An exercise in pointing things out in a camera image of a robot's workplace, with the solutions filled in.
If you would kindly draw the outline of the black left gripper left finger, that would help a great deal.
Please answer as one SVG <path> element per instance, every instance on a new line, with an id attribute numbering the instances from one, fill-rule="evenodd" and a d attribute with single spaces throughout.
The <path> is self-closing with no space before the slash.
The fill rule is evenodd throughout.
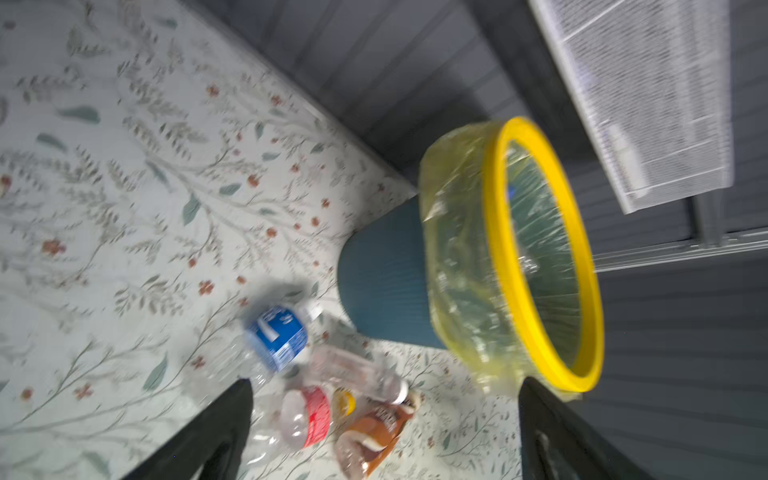
<path id="1" fill-rule="evenodd" d="M 239 379 L 127 479 L 235 479 L 253 409 L 251 382 Z"/>

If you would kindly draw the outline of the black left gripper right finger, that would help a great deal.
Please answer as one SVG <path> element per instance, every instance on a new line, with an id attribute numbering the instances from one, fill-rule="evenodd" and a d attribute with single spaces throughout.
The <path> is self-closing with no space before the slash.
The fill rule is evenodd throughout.
<path id="1" fill-rule="evenodd" d="M 533 377 L 518 396 L 524 479 L 651 477 Z"/>

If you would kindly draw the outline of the red label clear bottle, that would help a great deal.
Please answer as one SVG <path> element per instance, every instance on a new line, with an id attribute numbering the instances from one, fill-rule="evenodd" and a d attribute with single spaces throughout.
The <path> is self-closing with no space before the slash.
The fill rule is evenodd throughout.
<path id="1" fill-rule="evenodd" d="M 350 391 L 320 385 L 256 397 L 242 461 L 249 468 L 262 467 L 319 444 L 356 406 Z"/>

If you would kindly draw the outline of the blue label clear bottle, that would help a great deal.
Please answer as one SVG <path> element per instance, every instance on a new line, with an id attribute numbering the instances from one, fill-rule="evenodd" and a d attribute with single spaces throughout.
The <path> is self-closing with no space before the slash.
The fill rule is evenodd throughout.
<path id="1" fill-rule="evenodd" d="M 312 298 L 266 308 L 245 321 L 228 344 L 202 356 L 203 364 L 188 380 L 190 394 L 211 402 L 239 380 L 249 381 L 252 392 L 259 393 L 308 348 L 309 326 L 322 313 Z"/>

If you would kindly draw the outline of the brown coffee bottle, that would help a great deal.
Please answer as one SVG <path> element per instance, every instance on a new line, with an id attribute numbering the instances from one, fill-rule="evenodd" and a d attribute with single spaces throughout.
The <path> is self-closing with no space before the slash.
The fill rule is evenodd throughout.
<path id="1" fill-rule="evenodd" d="M 376 403 L 337 439 L 334 451 L 347 479 L 369 479 L 390 455 L 405 426 L 422 404 L 422 396 L 410 392 L 399 405 Z"/>

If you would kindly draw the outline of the yellow bin liner bag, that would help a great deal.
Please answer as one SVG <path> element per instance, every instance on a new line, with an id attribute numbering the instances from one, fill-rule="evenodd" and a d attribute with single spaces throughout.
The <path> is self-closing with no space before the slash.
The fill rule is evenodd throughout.
<path id="1" fill-rule="evenodd" d="M 455 129 L 426 151 L 419 188 L 433 329 L 478 386 L 591 390 L 604 357 L 594 261 L 543 131 L 524 117 Z"/>

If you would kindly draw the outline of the teal ribbed waste bin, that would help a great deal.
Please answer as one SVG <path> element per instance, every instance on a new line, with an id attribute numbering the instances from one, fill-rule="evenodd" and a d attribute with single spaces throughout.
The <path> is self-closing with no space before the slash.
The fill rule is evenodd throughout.
<path id="1" fill-rule="evenodd" d="M 420 188 L 348 239 L 337 267 L 339 297 L 363 335 L 449 351 L 431 322 L 419 195 Z"/>

